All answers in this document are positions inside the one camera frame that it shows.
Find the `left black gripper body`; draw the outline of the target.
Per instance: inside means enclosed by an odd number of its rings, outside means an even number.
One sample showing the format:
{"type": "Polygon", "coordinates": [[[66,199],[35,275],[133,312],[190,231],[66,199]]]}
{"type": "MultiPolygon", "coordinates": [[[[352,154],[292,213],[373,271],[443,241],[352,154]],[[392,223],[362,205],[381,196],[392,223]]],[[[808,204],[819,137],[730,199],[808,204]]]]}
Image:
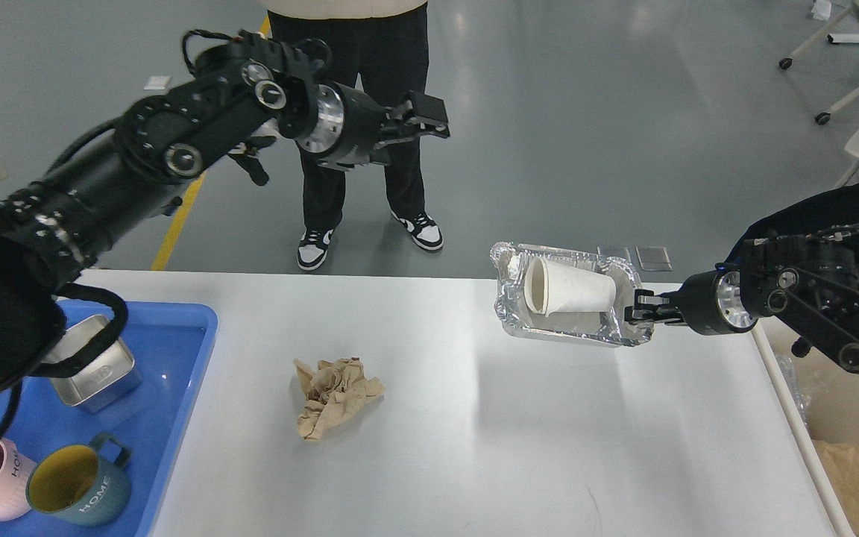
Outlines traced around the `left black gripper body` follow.
{"type": "Polygon", "coordinates": [[[297,147],[317,166],[343,170],[390,166],[388,140],[397,131],[399,113],[378,105],[370,95],[341,85],[311,85],[297,98],[297,147]]]}

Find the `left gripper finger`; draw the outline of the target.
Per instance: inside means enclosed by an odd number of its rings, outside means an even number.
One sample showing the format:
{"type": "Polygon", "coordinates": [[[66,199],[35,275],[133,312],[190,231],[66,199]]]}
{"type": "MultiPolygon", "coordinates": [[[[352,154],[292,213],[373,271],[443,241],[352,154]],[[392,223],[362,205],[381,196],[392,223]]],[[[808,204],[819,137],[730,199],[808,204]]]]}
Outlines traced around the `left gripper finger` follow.
{"type": "Polygon", "coordinates": [[[420,163],[421,139],[386,144],[372,149],[369,156],[369,163],[375,166],[413,168],[420,163]]]}
{"type": "Polygon", "coordinates": [[[423,136],[449,139],[449,116],[443,99],[408,91],[403,101],[386,110],[385,141],[414,142],[423,136]]]}

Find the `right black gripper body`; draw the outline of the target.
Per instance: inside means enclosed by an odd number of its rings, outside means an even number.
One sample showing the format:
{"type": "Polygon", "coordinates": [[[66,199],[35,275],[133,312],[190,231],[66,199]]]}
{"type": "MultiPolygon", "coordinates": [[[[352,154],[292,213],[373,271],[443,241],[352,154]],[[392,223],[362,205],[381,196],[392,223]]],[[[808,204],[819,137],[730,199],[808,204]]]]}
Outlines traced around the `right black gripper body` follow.
{"type": "Polygon", "coordinates": [[[703,336],[746,333],[757,319],[742,300],[739,271],[695,274],[679,289],[679,313],[685,325],[703,336]]]}

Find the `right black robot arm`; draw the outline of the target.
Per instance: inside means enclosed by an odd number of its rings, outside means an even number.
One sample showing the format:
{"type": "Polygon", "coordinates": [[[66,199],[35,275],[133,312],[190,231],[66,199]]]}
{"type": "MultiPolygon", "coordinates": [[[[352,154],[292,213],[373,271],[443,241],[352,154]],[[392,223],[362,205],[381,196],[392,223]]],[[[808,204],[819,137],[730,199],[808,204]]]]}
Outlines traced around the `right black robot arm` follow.
{"type": "Polygon", "coordinates": [[[672,292],[636,289],[623,317],[706,336],[749,332],[758,319],[775,317],[798,334],[794,356],[817,349],[859,374],[859,279],[855,252],[846,245],[855,236],[859,224],[746,240],[742,257],[672,292]]]}

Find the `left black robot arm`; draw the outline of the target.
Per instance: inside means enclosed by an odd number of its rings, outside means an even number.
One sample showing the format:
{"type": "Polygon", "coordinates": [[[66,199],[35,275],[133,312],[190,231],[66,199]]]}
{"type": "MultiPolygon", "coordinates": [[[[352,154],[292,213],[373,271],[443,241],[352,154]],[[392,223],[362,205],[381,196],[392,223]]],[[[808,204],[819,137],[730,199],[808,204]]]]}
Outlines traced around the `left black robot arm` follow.
{"type": "Polygon", "coordinates": [[[236,147],[239,166],[264,184],[260,128],[336,169],[387,166],[392,144],[450,135],[440,98],[409,91],[385,107],[327,81],[320,40],[200,28],[184,39],[195,35],[219,45],[186,62],[191,81],[86,132],[40,180],[0,200],[0,393],[10,391],[0,439],[25,377],[71,377],[124,329],[123,300],[79,285],[81,272],[144,219],[174,213],[188,185],[236,147]]]}

